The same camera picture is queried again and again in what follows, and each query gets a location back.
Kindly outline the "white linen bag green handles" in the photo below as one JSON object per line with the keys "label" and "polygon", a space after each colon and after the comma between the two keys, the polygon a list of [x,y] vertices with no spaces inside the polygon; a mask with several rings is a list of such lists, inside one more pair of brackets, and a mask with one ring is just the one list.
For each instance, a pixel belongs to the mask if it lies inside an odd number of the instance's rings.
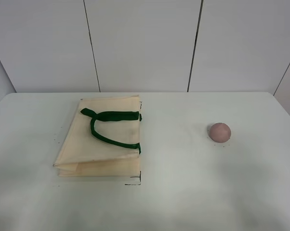
{"label": "white linen bag green handles", "polygon": [[81,99],[53,166],[60,177],[138,177],[138,95]]}

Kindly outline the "pink peach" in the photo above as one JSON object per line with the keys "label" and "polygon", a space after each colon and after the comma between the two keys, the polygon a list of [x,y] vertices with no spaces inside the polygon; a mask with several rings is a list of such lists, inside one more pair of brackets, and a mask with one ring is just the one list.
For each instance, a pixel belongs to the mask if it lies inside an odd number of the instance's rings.
{"label": "pink peach", "polygon": [[209,130],[209,137],[217,143],[227,142],[231,138],[231,129],[225,123],[215,123]]}

